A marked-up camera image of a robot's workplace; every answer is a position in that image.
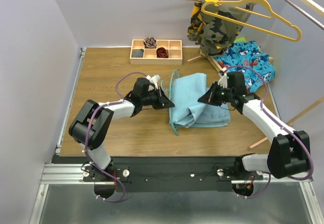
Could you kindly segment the teal plastic hanger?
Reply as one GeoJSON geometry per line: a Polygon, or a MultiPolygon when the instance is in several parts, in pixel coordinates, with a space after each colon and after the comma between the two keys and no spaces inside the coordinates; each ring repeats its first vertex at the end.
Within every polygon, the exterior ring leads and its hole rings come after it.
{"type": "MultiPolygon", "coordinates": [[[[179,72],[178,72],[179,70],[180,69],[175,69],[172,72],[171,77],[170,77],[170,82],[169,82],[169,88],[168,89],[164,89],[165,80],[162,80],[161,83],[160,83],[161,89],[163,90],[164,93],[167,93],[169,100],[172,100],[172,98],[173,98],[173,91],[174,91],[173,90],[173,81],[174,81],[174,79],[178,79],[180,77],[179,72]]],[[[179,133],[178,133],[178,130],[177,130],[178,126],[173,123],[173,117],[172,117],[172,113],[171,113],[170,108],[169,108],[169,124],[172,127],[172,130],[175,133],[175,135],[179,136],[179,133]]]]}

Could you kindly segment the light blue trousers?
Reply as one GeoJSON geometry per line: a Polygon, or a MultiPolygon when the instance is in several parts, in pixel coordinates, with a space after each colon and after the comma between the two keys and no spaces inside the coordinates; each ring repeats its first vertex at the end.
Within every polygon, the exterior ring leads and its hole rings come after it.
{"type": "Polygon", "coordinates": [[[207,75],[194,73],[174,79],[171,108],[173,123],[178,127],[214,128],[227,126],[231,120],[227,105],[212,106],[197,100],[207,91],[207,75]]]}

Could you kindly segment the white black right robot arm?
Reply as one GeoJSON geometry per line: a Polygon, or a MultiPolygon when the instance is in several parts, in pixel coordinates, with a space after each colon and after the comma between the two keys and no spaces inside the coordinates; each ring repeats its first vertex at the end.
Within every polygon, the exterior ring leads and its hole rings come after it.
{"type": "Polygon", "coordinates": [[[230,103],[250,119],[271,144],[268,154],[237,157],[233,166],[236,178],[245,179],[254,171],[268,173],[277,179],[306,180],[312,177],[314,163],[310,155],[309,135],[285,124],[255,93],[247,92],[242,72],[221,72],[219,81],[213,82],[198,101],[213,106],[230,103]]]}

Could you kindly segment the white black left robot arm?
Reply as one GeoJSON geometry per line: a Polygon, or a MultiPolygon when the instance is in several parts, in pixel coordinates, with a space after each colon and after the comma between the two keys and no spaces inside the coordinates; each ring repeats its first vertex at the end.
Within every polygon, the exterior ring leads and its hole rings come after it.
{"type": "Polygon", "coordinates": [[[145,106],[155,110],[173,108],[175,105],[158,86],[160,75],[138,78],[124,98],[106,103],[87,100],[71,123],[69,135],[83,147],[95,175],[106,181],[114,178],[112,158],[106,151],[103,141],[112,121],[136,116],[145,106]]]}

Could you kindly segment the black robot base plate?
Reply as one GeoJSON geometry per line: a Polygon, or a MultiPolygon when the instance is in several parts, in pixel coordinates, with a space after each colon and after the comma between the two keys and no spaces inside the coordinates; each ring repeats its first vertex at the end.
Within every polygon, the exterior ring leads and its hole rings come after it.
{"type": "Polygon", "coordinates": [[[118,178],[117,192],[230,192],[235,184],[262,180],[246,172],[235,157],[114,157],[108,172],[118,178]]]}

